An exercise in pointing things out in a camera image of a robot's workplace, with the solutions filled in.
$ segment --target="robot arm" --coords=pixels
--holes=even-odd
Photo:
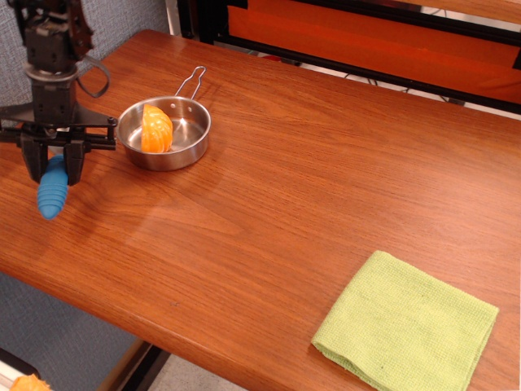
[[[21,122],[2,128],[0,142],[16,143],[31,178],[40,182],[48,147],[62,147],[68,185],[81,179],[85,154],[116,149],[115,118],[83,108],[76,99],[77,62],[92,49],[92,30],[80,0],[8,0],[27,48],[24,70],[31,81],[31,103],[0,108],[0,118]],[[89,134],[88,128],[106,128]]]

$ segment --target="stainless steel pot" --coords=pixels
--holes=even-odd
[[[191,98],[178,96],[185,84],[193,79],[198,71],[201,71],[199,81]],[[170,171],[195,163],[206,152],[212,119],[208,110],[194,101],[205,72],[205,67],[196,67],[174,96],[159,96],[143,100],[121,114],[116,134],[132,163],[153,171]],[[168,152],[141,151],[142,116],[145,103],[160,108],[172,120],[173,142]]]

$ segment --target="wire handle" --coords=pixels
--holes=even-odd
[[[188,81],[192,80],[192,79],[194,78],[195,74],[197,73],[197,71],[199,71],[200,69],[202,69],[203,71],[202,71],[201,74],[199,75],[199,83],[197,84],[197,87],[195,87],[194,94],[192,94],[192,97],[191,97],[190,99],[193,99],[193,98],[195,97],[195,94],[197,94],[197,91],[199,91],[199,87],[201,87],[201,83],[203,82],[203,80],[202,80],[202,79],[203,79],[203,75],[204,75],[204,73],[206,72],[206,68],[203,67],[202,65],[200,65],[199,67],[195,67],[194,72],[192,72],[191,76],[188,77],[188,78],[187,78],[187,79],[186,79],[186,80],[181,84],[181,86],[179,87],[179,90],[177,90],[175,96],[178,96],[178,95],[179,95],[179,93],[180,93],[181,90],[182,90],[182,87],[184,87],[185,84],[186,84]]]

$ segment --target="orange slice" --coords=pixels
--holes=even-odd
[[[10,391],[51,391],[49,385],[35,375],[21,376],[15,380]]]
[[[173,125],[163,110],[150,104],[143,108],[141,150],[143,152],[167,152],[172,146]]]

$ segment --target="folded towel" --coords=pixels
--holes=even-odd
[[[384,252],[352,278],[313,338],[381,391],[465,390],[499,309]]]

